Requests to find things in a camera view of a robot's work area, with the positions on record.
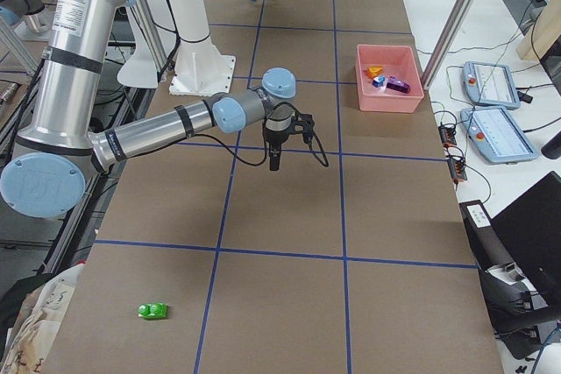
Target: white table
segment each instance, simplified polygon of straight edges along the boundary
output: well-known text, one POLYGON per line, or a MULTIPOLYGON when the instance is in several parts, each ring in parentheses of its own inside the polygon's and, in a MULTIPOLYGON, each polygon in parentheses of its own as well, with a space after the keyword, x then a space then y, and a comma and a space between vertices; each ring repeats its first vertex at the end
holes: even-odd
MULTIPOLYGON (((418 50, 432 52, 455 1, 404 0, 418 50)), ((494 47, 509 41, 513 35, 518 33, 518 25, 512 19, 502 0, 475 0, 452 44, 451 51, 473 46, 494 47)), ((501 46, 493 50, 477 49, 460 53, 449 53, 437 74, 437 78, 430 87, 431 100, 442 103, 445 109, 454 113, 460 121, 459 111, 467 108, 468 105, 450 98, 446 67, 463 66, 468 60, 489 63, 499 61, 500 64, 510 66, 512 71, 530 67, 536 64, 536 62, 520 60, 516 54, 515 49, 521 39, 522 36, 519 36, 508 47, 501 46)), ((419 58, 424 68, 429 61, 430 55, 419 53, 419 58)), ((449 75, 453 96, 468 101, 460 80, 461 69, 450 68, 449 75)), ((541 85, 551 82, 541 66, 532 67, 524 72, 514 73, 513 76, 517 87, 541 85)), ((522 129, 535 128, 561 116, 561 96, 559 96, 555 88, 534 89, 530 90, 529 94, 534 96, 534 101, 531 104, 523 103, 519 109, 511 112, 522 129)), ((433 103, 433 109, 437 111, 442 109, 442 107, 437 103, 433 103)), ((436 115, 437 122, 440 122, 442 115, 436 115)), ((450 123, 452 118, 444 116, 444 121, 450 123)), ((555 123, 546 129, 529 133, 528 137, 537 149, 541 149, 559 131, 561 131, 561 122, 555 123)), ((483 173, 491 183, 493 192, 491 198, 486 203, 486 209, 491 216, 501 212, 509 203, 528 190, 549 171, 554 170, 561 174, 561 159, 550 160, 543 156, 536 160, 516 165, 489 165, 471 145, 471 141, 466 140, 465 130, 462 125, 458 126, 458 134, 456 136, 459 147, 466 152, 467 164, 483 173)), ((458 186, 458 202, 475 199, 484 200, 488 194, 486 182, 469 169, 467 169, 467 175, 468 181, 460 183, 458 186)), ((520 365, 529 365, 529 363, 524 361, 515 360, 502 342, 498 342, 497 346, 501 353, 501 360, 506 373, 514 372, 520 365)), ((561 345, 550 345, 543 353, 537 374, 558 373, 559 366, 561 366, 561 345)))

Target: blue joint cap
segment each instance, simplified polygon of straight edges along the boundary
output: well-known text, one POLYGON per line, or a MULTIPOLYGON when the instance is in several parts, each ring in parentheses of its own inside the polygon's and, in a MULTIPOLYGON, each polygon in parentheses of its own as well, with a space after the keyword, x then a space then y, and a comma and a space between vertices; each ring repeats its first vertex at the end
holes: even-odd
POLYGON ((266 92, 279 98, 290 99, 296 95, 296 78, 283 67, 273 67, 265 72, 261 82, 266 92))
POLYGON ((212 106, 212 115, 224 133, 241 131, 245 127, 245 111, 239 102, 229 96, 212 106))
POLYGON ((9 9, 1 8, 1 7, 0 7, 0 18, 6 21, 6 24, 8 24, 9 26, 15 25, 19 21, 18 15, 16 15, 14 12, 10 11, 9 9))
POLYGON ((33 152, 13 159, 2 171, 0 194, 20 214, 50 218, 69 211, 82 198, 86 180, 66 158, 33 152))

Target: metal frame pole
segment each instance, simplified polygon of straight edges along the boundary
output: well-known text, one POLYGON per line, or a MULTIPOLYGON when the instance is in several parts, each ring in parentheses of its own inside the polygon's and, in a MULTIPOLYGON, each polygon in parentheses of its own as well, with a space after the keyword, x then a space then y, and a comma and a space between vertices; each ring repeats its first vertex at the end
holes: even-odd
POLYGON ((18 35, 10 28, 10 26, 0 18, 0 39, 6 44, 10 52, 16 56, 16 59, 22 64, 27 74, 34 74, 39 63, 35 60, 24 43, 18 38, 18 35))
POLYGON ((132 12, 138 17, 138 26, 146 36, 146 43, 150 53, 152 53, 158 72, 165 71, 164 66, 167 63, 166 51, 161 43, 161 38, 154 24, 147 0, 137 0, 134 6, 132 6, 132 12))
POLYGON ((473 0, 457 0, 454 4, 448 21, 444 26, 442 34, 440 34, 435 50, 430 56, 429 63, 421 78, 421 84, 425 89, 429 89, 430 85, 432 85, 432 82, 435 80, 438 69, 442 66, 452 41, 454 41, 459 27, 462 25, 462 22, 464 22, 465 15, 469 11, 472 3, 473 0))

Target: white support pillar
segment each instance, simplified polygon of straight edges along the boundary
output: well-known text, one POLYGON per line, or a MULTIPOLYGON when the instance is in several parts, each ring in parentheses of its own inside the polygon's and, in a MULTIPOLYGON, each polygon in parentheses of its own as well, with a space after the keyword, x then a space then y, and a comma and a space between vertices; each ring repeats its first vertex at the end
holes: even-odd
POLYGON ((213 95, 228 92, 236 58, 212 44, 203 0, 169 0, 181 37, 170 93, 213 95))

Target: brown cardboard table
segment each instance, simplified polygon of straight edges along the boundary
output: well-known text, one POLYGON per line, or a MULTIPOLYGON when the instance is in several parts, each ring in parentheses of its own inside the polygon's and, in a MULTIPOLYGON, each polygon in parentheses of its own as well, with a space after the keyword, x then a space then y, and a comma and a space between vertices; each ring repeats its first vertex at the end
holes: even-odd
MULTIPOLYGON (((289 68, 330 167, 296 138, 277 173, 203 138, 133 159, 42 372, 502 373, 428 97, 359 111, 356 45, 415 45, 402 0, 206 6, 232 91, 289 68)), ((259 131, 210 133, 258 161, 259 131)))

